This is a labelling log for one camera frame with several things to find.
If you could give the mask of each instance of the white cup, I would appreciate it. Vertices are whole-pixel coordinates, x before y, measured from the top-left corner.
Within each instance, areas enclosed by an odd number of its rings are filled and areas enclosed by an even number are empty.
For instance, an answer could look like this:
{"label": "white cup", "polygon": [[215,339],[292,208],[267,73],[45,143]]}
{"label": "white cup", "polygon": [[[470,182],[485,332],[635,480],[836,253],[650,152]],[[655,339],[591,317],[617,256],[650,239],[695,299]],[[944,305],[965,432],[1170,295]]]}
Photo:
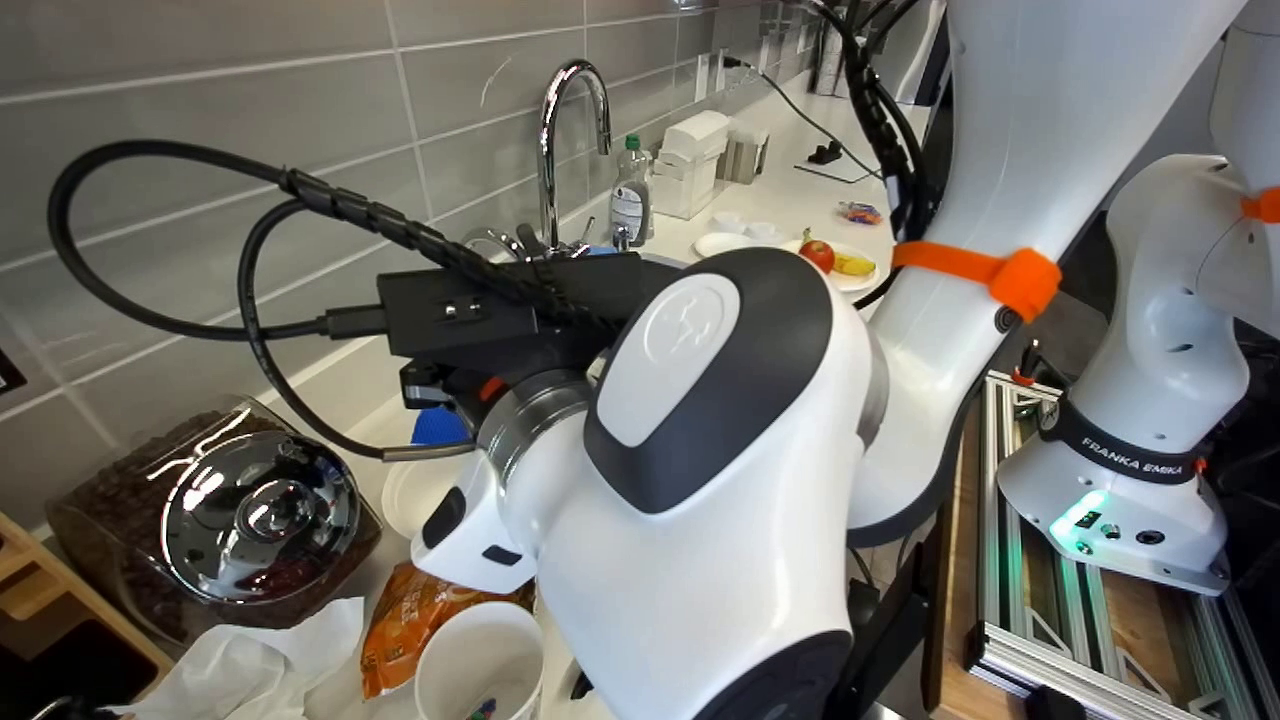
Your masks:
{"label": "white cup", "polygon": [[545,676],[541,623],[519,604],[455,610],[418,658],[426,720],[532,720]]}

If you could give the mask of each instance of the tile wall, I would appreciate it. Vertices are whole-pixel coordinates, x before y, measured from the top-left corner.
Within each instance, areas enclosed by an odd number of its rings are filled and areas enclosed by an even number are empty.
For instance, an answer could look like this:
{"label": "tile wall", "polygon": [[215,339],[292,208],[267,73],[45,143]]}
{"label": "tile wall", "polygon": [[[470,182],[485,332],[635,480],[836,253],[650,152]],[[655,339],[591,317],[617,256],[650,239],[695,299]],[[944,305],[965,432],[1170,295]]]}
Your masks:
{"label": "tile wall", "polygon": [[[0,346],[27,383],[0,395],[0,511],[45,504],[186,415],[263,388],[239,344],[140,326],[47,253],[45,195],[84,146],[170,134],[311,169],[466,236],[535,216],[532,102],[561,60],[606,67],[617,133],[661,134],[695,107],[763,90],[738,73],[695,97],[711,49],[798,74],[806,15],[782,0],[12,0],[0,7]],[[564,208],[608,188],[567,117]],[[89,182],[77,232],[130,295],[233,318],[246,227],[276,195],[189,165],[121,165]],[[263,260],[263,317],[373,299],[373,276],[418,260],[295,219]],[[304,391],[353,422],[395,395],[379,344],[282,344]]]}

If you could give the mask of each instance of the chrome faucet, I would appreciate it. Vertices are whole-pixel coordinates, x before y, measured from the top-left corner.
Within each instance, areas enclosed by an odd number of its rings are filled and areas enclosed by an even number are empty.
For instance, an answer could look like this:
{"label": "chrome faucet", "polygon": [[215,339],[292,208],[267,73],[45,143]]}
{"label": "chrome faucet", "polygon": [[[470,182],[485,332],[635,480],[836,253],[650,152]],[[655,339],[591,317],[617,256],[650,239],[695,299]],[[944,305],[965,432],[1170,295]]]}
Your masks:
{"label": "chrome faucet", "polygon": [[561,117],[561,100],[564,89],[571,78],[584,78],[591,90],[591,107],[597,107],[597,143],[601,157],[608,157],[612,146],[612,118],[608,118],[608,89],[597,65],[589,60],[567,60],[551,73],[541,113],[535,113],[535,188],[541,188],[541,236],[551,242],[551,253],[561,253],[561,213],[558,213],[558,117]]}

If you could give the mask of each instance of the cup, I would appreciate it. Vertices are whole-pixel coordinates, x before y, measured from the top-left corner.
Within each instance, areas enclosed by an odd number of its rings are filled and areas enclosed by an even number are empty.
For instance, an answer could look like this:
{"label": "cup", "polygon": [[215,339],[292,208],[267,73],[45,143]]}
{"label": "cup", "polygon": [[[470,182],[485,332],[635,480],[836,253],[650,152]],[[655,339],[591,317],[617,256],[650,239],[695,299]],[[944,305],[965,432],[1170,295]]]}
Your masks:
{"label": "cup", "polygon": [[532,720],[545,676],[541,623],[519,604],[473,604],[428,639],[412,694],[419,720]]}

